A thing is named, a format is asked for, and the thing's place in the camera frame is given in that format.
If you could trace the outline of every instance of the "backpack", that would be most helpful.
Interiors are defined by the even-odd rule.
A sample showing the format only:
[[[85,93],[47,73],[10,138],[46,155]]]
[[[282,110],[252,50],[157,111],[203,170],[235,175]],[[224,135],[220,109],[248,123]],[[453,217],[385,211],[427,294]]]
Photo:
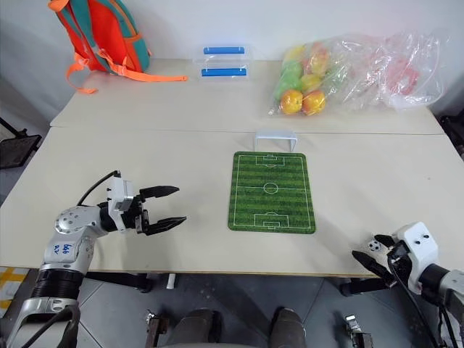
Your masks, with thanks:
[[[70,75],[88,67],[144,82],[187,81],[187,76],[149,75],[151,52],[127,8],[120,0],[51,0],[74,46],[75,63],[66,73],[71,86],[83,93],[95,88],[78,88]]]

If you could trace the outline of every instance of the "plastic bag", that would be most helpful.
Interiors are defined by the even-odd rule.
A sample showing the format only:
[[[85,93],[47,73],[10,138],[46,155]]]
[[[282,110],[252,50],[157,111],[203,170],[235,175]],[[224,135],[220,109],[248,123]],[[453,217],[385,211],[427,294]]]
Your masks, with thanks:
[[[443,41],[434,34],[355,34],[292,47],[269,114],[314,115],[326,105],[356,110],[380,103],[397,109],[432,104],[444,92]]]

